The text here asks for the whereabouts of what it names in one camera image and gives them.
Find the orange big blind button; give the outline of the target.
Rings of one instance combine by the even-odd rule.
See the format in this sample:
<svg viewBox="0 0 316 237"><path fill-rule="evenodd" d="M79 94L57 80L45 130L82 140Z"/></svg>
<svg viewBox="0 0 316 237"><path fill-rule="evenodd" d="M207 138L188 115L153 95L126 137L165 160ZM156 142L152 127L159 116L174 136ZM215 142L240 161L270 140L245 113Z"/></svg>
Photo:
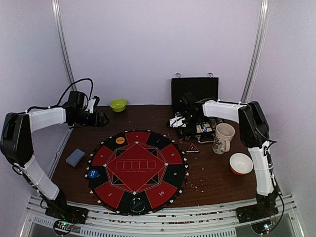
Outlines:
<svg viewBox="0 0 316 237"><path fill-rule="evenodd" d="M116 138L116 143L119 144L119 145L125 143L125 138L122 137L122 136Z"/></svg>

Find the black red triangular token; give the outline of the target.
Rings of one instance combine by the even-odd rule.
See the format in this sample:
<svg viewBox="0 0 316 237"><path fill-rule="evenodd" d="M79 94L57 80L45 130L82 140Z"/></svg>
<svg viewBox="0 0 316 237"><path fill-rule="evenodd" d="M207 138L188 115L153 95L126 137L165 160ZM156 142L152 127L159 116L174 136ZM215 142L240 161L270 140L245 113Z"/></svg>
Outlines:
<svg viewBox="0 0 316 237"><path fill-rule="evenodd" d="M188 149L186 150L186 153L200 153L200 150L194 143L191 143Z"/></svg>

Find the blue deck of cards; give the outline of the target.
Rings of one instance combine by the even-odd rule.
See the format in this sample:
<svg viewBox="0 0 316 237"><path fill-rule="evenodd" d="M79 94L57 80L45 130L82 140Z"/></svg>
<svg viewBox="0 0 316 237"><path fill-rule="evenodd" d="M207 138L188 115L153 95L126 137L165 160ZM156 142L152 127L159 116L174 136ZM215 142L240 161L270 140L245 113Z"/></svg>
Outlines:
<svg viewBox="0 0 316 237"><path fill-rule="evenodd" d="M72 152L70 156L66 159L66 163L72 167L76 167L76 165L81 161L81 159L85 156L85 152L76 149Z"/></svg>

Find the blue small blind button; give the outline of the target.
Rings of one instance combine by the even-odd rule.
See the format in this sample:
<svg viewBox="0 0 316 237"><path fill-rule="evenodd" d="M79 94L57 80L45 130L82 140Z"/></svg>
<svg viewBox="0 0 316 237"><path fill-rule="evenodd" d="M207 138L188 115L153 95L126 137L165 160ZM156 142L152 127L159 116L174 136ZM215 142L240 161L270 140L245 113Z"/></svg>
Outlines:
<svg viewBox="0 0 316 237"><path fill-rule="evenodd" d="M97 176L98 176L98 170L96 170L96 169L92 169L92 170L89 170L89 172L88 172L88 178L89 179L95 179Z"/></svg>

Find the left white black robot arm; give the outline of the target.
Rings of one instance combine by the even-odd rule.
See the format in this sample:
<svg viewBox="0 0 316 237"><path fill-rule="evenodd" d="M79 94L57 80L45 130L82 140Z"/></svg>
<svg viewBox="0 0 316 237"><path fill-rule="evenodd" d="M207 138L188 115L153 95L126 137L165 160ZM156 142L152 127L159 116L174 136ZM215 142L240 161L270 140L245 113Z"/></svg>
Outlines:
<svg viewBox="0 0 316 237"><path fill-rule="evenodd" d="M47 204L46 215L74 224L84 224L88 210L68 205L65 193L45 174L34 155L32 133L64 123L103 127L110 122L104 112L94 110L100 101L98 96L89 99L87 106L83 101L83 93L72 91L63 105L8 113L0 137L1 153L13 170L41 195Z"/></svg>

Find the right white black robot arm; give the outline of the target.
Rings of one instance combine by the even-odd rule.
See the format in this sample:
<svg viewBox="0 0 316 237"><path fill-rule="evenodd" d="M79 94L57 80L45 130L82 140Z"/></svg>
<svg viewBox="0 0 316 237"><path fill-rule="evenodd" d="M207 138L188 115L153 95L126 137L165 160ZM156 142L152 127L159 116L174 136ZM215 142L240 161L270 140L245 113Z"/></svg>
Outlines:
<svg viewBox="0 0 316 237"><path fill-rule="evenodd" d="M248 148L256 176L256 204L236 209L240 223L267 218L278 214L276 198L278 185L274 175L269 138L269 125L257 101L250 103L197 100L189 92L180 98L185 108L185 125L194 125L201 117L227 119L239 124L241 142Z"/></svg>

